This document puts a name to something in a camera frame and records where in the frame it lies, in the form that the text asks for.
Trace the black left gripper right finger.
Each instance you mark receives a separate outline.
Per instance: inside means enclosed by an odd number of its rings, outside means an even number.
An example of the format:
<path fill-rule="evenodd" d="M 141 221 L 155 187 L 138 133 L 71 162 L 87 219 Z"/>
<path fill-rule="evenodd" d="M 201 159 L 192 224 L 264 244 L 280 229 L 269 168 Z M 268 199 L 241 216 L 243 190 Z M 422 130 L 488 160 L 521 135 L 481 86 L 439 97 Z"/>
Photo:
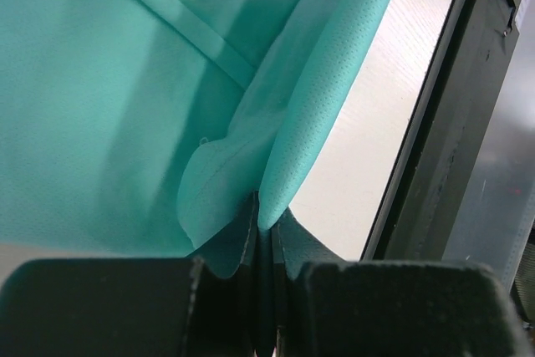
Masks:
<path fill-rule="evenodd" d="M 280 356 L 528 356 L 507 292 L 470 263 L 348 262 L 285 212 L 272 227 Z"/>

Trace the teal t shirt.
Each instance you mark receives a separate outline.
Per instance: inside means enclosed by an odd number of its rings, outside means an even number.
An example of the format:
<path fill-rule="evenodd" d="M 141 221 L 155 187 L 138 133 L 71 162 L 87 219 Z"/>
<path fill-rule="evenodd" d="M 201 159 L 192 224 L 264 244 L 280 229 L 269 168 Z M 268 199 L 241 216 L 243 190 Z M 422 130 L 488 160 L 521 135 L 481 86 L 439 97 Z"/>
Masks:
<path fill-rule="evenodd" d="M 185 256 L 310 171 L 389 0 L 1 0 L 1 240 Z"/>

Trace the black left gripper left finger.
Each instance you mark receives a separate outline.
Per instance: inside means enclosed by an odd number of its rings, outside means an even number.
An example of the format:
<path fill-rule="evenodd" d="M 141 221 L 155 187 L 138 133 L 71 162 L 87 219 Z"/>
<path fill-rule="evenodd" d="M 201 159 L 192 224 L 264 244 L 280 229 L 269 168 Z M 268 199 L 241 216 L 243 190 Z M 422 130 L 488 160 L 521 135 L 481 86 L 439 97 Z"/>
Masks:
<path fill-rule="evenodd" d="M 258 199 L 184 258 L 39 259 L 1 288 L 4 356 L 251 356 Z"/>

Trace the reflective metal sheet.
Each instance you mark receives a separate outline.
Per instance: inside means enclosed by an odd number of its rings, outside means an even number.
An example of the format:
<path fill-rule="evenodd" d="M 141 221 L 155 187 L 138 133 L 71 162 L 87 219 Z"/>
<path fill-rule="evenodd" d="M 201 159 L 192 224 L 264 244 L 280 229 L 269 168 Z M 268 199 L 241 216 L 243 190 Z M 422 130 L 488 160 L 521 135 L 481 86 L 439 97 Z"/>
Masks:
<path fill-rule="evenodd" d="M 534 221 L 534 0 L 522 0 L 512 52 L 445 260 L 481 263 L 512 286 Z"/>

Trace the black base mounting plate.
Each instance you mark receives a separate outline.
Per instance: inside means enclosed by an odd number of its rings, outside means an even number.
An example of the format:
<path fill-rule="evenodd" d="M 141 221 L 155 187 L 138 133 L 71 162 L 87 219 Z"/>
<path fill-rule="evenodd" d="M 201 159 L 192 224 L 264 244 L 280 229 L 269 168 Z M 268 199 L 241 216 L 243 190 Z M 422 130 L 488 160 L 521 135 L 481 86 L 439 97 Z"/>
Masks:
<path fill-rule="evenodd" d="M 363 259 L 442 258 L 519 39 L 521 1 L 451 1 Z"/>

